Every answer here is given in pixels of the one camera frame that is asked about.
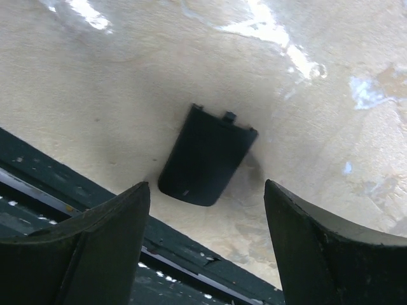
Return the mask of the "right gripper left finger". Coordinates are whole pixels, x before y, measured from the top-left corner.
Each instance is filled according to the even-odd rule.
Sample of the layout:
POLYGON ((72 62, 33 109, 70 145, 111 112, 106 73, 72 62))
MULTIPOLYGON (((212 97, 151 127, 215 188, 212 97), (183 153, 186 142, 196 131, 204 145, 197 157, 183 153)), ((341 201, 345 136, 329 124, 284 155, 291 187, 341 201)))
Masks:
POLYGON ((24 237, 1 239, 2 304, 128 304, 149 216, 140 182, 24 237))

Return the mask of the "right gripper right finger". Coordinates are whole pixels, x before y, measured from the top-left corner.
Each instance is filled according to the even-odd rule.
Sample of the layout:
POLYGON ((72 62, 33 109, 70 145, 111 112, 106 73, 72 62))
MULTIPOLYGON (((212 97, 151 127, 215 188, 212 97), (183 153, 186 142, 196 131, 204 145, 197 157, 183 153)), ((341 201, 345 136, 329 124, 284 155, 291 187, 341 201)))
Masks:
POLYGON ((272 180, 264 202, 286 304, 406 304, 406 238, 350 222, 272 180))

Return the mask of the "black remote battery cover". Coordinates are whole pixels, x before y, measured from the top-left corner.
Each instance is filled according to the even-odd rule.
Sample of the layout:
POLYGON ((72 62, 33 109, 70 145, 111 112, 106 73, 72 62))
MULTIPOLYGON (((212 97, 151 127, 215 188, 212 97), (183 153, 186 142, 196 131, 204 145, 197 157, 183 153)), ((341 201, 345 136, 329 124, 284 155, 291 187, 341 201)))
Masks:
POLYGON ((192 205, 214 205, 258 137, 254 128, 235 125, 236 117, 230 111, 216 117, 193 104, 159 176, 159 190, 192 205))

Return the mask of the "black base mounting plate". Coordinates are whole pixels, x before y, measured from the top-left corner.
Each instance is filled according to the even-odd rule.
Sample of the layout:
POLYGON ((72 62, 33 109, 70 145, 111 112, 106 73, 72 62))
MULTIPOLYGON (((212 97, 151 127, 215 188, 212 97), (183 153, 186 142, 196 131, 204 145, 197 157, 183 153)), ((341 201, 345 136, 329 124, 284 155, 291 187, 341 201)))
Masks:
POLYGON ((281 290, 1 131, 2 304, 283 304, 281 290))

